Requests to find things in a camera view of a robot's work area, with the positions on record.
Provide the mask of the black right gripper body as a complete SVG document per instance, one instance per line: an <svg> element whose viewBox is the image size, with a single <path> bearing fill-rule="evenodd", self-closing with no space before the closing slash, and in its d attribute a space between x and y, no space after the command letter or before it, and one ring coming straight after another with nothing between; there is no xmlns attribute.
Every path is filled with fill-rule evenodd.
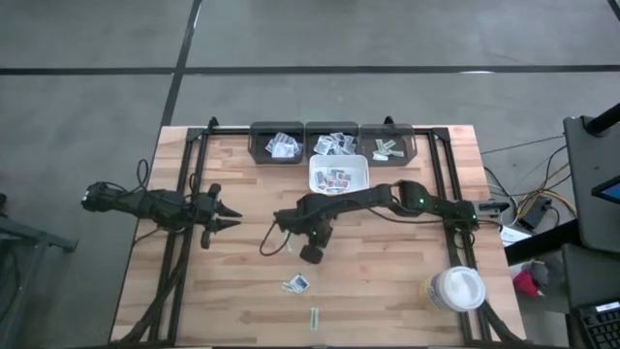
<svg viewBox="0 0 620 349"><path fill-rule="evenodd" d="M294 235L305 235L308 239L299 253L299 257L303 261L314 265L321 262L324 257L324 249L332 235L332 221L332 215L321 215L316 219L296 224L291 229Z"/></svg>

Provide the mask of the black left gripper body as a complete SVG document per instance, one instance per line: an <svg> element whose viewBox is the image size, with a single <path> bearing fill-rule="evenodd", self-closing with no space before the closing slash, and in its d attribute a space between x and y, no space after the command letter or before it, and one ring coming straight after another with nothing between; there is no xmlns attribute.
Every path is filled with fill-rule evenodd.
<svg viewBox="0 0 620 349"><path fill-rule="evenodd" d="M209 248L212 235L216 235L216 200L209 196L197 196L194 201L197 210L195 222L203 226L201 233L201 248Z"/></svg>

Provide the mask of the grey translucent bin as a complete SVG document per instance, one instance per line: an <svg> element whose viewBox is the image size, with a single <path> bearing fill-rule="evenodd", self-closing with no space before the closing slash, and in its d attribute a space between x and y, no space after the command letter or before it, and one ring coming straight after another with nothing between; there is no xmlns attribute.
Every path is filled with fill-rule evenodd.
<svg viewBox="0 0 620 349"><path fill-rule="evenodd" d="M285 133L298 142L303 143L304 148L304 124L299 121L258 121L250 126L248 152L256 164L298 164L303 158L303 148L300 155L294 158L275 159L271 153L265 150L265 146L277 133Z"/></svg>
<svg viewBox="0 0 620 349"><path fill-rule="evenodd" d="M395 141L395 146L384 152L377 150L375 140L383 140L385 145L390 140ZM365 124L359 128L359 141L361 154L364 155L370 167L404 167L417 156L415 132L411 125L406 124ZM389 155L390 150L404 151L404 157ZM373 160L373 153L382 153L388 156L388 161Z"/></svg>
<svg viewBox="0 0 620 349"><path fill-rule="evenodd" d="M337 122L308 122L304 127L305 131L305 155L307 158L316 154L314 148L319 142L319 138L322 136L331 136L334 134L343 134L347 140L351 140L353 146L352 155L358 154L358 134L359 126L352 121L337 121Z"/></svg>

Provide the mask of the white plastic bin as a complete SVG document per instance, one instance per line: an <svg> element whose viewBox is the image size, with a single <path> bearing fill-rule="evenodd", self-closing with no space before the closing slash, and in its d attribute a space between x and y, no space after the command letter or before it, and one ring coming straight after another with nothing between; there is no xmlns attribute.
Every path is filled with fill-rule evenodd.
<svg viewBox="0 0 620 349"><path fill-rule="evenodd" d="M339 169L337 177L330 177L327 173L330 168ZM325 175L325 184L330 179L350 181L351 188L328 190L322 193L318 190L315 172L321 171ZM342 173L349 173L351 180L342 179ZM368 189L370 186L367 159L362 155L313 155L309 160L309 188L312 192L326 195L345 194Z"/></svg>

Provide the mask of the white paper sheet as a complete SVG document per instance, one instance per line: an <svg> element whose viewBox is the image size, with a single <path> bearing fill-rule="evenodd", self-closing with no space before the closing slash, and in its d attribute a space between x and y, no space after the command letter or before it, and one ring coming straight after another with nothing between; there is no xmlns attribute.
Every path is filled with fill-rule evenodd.
<svg viewBox="0 0 620 349"><path fill-rule="evenodd" d="M504 247L508 247L531 236L530 234L523 233L508 226L503 226L499 233Z"/></svg>

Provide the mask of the red cloth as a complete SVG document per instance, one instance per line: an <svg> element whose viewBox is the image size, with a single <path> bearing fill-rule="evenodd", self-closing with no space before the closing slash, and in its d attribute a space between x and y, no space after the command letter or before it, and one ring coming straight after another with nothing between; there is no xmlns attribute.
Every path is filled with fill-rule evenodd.
<svg viewBox="0 0 620 349"><path fill-rule="evenodd" d="M532 273L529 270L520 271L513 279L512 284L517 292L532 298L543 296L543 292L537 287Z"/></svg>

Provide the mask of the black power adapter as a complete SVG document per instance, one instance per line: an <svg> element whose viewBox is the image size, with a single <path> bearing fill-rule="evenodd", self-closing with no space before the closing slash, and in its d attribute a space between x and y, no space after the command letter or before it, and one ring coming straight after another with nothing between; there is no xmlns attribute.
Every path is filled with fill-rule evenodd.
<svg viewBox="0 0 620 349"><path fill-rule="evenodd" d="M517 222L528 230L534 230L549 211L552 200L546 196L537 196L527 202L519 213Z"/></svg>

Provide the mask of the black diagonal bar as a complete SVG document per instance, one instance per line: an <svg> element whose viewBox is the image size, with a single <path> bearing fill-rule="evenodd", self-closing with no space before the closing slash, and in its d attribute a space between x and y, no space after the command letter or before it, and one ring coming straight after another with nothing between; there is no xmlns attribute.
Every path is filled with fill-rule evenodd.
<svg viewBox="0 0 620 349"><path fill-rule="evenodd" d="M505 254L509 266L513 266L540 255L559 250L564 244L580 245L578 220L563 223L544 233L529 236L505 247Z"/></svg>

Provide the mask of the grey glove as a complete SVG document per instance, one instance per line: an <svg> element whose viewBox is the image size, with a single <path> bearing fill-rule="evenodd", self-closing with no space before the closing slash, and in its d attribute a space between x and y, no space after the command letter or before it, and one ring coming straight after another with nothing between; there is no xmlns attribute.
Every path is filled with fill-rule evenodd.
<svg viewBox="0 0 620 349"><path fill-rule="evenodd" d="M549 285L549 268L545 262L539 260L532 261L529 271L534 284L538 288L544 288Z"/></svg>

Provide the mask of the dark cabinet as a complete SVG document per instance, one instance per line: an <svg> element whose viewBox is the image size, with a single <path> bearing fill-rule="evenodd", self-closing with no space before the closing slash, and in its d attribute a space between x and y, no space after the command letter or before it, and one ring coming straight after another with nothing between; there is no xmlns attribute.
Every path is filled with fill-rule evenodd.
<svg viewBox="0 0 620 349"><path fill-rule="evenodd" d="M561 249L570 308L620 301L620 254L564 244Z"/></svg>

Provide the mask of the tablet with blue screen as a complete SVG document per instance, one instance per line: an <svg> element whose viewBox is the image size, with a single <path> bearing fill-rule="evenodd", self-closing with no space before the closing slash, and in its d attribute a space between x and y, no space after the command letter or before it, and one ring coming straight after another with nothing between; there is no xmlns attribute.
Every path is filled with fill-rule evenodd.
<svg viewBox="0 0 620 349"><path fill-rule="evenodd" d="M609 179L591 190L594 197L620 205L620 175Z"/></svg>

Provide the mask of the black keyboard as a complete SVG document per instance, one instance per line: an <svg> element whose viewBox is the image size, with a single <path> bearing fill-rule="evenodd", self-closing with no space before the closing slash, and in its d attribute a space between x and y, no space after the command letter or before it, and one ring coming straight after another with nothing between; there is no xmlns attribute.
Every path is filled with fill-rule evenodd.
<svg viewBox="0 0 620 349"><path fill-rule="evenodd" d="M620 349L620 301L584 305L576 316L588 349Z"/></svg>

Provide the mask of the black pole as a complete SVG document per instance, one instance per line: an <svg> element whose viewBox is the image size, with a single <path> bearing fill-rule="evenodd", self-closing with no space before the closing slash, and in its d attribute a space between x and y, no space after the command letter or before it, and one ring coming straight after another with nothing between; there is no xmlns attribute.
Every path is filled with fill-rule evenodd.
<svg viewBox="0 0 620 349"><path fill-rule="evenodd" d="M594 137L602 137L612 126L620 122L620 103L596 117L582 116L584 130Z"/></svg>

